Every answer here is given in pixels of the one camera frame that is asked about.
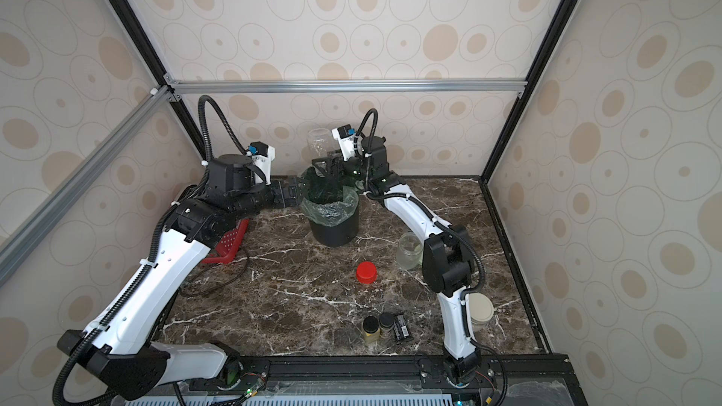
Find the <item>red jar lid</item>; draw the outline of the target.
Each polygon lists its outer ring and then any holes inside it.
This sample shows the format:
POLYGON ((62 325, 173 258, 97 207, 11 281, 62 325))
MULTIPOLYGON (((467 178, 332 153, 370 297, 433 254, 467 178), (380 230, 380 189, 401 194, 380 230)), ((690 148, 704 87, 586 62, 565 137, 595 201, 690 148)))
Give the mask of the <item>red jar lid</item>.
POLYGON ((376 281, 377 276, 377 267, 370 261, 363 261, 359 263, 355 271, 355 277, 358 282, 365 285, 373 284, 376 281))

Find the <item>clear oatmeal jar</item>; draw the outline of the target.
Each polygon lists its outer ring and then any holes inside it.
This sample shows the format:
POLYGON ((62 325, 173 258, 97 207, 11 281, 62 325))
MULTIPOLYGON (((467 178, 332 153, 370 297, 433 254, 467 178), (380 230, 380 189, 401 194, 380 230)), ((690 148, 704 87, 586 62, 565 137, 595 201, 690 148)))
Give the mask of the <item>clear oatmeal jar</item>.
POLYGON ((407 232, 400 237, 397 244, 397 263, 404 270, 414 270, 421 265, 423 257, 423 243, 413 232, 407 232))

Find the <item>beige lid jar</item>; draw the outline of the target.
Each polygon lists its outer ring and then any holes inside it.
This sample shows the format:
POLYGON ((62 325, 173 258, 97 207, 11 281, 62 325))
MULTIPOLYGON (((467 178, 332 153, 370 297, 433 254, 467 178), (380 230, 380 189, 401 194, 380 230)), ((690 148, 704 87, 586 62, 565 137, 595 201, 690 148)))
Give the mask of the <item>beige lid jar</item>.
POLYGON ((468 296, 468 312, 475 333, 488 325, 494 317, 494 305, 489 297, 474 292, 468 296))

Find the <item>red lid oatmeal jar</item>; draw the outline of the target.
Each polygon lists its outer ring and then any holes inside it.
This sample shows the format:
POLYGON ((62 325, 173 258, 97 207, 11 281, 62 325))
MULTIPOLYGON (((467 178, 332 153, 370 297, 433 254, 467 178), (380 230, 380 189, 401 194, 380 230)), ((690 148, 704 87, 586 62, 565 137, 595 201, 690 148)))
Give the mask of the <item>red lid oatmeal jar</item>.
POLYGON ((335 140, 332 132, 325 128, 316 128, 308 132, 306 138, 310 160, 325 159, 334 151, 335 140))

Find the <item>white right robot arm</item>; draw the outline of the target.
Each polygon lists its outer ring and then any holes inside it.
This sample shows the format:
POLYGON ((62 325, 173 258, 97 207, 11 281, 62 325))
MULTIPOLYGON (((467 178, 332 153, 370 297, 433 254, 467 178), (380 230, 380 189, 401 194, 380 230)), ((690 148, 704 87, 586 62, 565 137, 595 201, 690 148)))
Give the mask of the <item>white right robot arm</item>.
POLYGON ((440 302, 447 363, 459 371, 473 368, 479 363, 481 344, 472 333, 468 298, 485 283, 481 258, 464 227, 433 212, 391 169, 378 122, 379 114, 372 108, 358 129, 344 125, 309 133, 313 158, 304 176, 302 206, 310 221, 325 227, 347 221, 361 197, 400 218, 421 244, 422 275, 440 302))

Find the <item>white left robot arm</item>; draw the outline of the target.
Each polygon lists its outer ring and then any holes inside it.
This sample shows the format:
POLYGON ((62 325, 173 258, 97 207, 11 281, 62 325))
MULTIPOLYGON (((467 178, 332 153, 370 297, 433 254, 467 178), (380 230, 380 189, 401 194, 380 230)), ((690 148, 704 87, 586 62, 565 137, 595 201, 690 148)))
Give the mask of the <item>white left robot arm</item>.
POLYGON ((58 373, 52 401, 68 405, 66 383, 81 366, 107 391, 92 398, 97 405, 121 396, 137 400, 158 385, 193 379, 214 380, 225 388, 242 378, 240 356, 222 343, 167 345, 152 341, 159 317, 179 294, 188 274, 237 224, 267 209, 300 202, 294 180, 272 180, 274 150, 261 142, 244 147, 234 136, 236 153, 214 156, 206 108, 229 122, 209 95, 199 98, 197 114, 203 138, 205 171, 199 184, 172 202, 159 219, 148 257, 118 296, 84 330, 69 330, 58 340, 68 360, 58 373))

